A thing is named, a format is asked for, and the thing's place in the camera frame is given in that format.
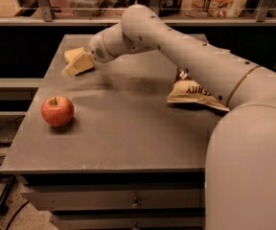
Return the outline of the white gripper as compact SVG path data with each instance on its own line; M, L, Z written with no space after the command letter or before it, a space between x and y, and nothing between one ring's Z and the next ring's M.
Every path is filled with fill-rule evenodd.
M92 57L101 63L110 62L115 59L104 45L104 34L97 33L89 41L88 50ZM78 54L71 62L67 63L61 71L64 77L75 77L76 75L94 68L94 62L87 53Z

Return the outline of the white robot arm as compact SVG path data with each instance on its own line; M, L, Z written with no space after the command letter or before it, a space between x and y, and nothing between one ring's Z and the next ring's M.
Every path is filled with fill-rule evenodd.
M276 230L276 73L170 28L143 5L94 35L83 61L62 73L147 49L187 70L229 109L207 149L206 230Z

